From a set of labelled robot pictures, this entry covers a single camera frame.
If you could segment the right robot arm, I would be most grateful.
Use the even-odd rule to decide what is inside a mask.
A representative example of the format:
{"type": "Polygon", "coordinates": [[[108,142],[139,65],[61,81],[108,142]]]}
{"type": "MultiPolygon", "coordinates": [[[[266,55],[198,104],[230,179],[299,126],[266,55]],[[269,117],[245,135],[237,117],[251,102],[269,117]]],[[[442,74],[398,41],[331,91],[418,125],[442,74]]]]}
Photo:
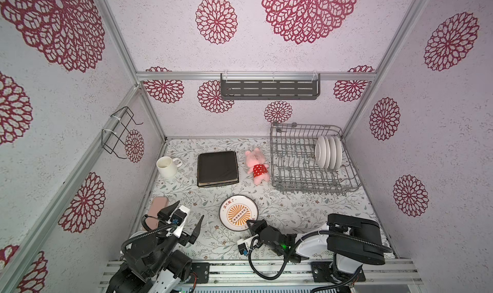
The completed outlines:
{"type": "Polygon", "coordinates": [[[251,237],[237,241],[238,251],[248,258],[255,274],[270,281],[278,279],[288,263],[301,263],[323,250],[331,252],[333,258],[311,265],[315,281],[336,285],[363,281],[363,265],[382,266],[385,254],[393,252],[382,242],[380,225],[370,219],[331,213],[321,228],[302,234],[283,234],[265,220],[246,224],[251,237]],[[253,251],[263,246],[283,259],[276,275],[264,275],[254,267],[253,251]]]}

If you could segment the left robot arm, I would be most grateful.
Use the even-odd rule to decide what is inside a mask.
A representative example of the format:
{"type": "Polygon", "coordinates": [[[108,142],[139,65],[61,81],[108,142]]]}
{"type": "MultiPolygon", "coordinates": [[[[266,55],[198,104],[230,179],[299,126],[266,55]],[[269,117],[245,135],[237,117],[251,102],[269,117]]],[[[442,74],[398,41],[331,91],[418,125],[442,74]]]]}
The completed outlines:
{"type": "Polygon", "coordinates": [[[152,218],[158,227],[151,229],[146,214],[141,219],[145,229],[121,245],[123,263],[111,277],[107,292],[177,292],[180,283],[192,280],[188,291],[195,292],[199,276],[192,271],[192,259],[175,248],[194,245],[202,228],[204,216],[192,233],[184,231],[190,209],[179,201],[162,208],[152,218]]]}

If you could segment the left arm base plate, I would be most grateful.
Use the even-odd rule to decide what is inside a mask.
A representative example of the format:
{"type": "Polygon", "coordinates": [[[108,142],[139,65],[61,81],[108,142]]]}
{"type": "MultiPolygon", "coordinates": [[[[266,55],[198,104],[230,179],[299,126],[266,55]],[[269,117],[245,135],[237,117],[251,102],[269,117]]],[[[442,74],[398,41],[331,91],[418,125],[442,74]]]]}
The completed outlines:
{"type": "Polygon", "coordinates": [[[209,283],[211,264],[209,262],[192,262],[190,276],[187,284],[207,284],[209,283]]]}

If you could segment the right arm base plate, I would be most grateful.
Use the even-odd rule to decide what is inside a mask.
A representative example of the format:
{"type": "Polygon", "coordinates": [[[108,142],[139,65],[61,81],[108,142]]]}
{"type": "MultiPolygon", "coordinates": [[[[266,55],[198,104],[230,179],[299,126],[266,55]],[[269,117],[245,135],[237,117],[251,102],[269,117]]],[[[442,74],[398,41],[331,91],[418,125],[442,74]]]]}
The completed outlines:
{"type": "Polygon", "coordinates": [[[341,284],[350,279],[361,264],[357,263],[334,263],[331,261],[310,263],[315,283],[330,282],[341,284]]]}

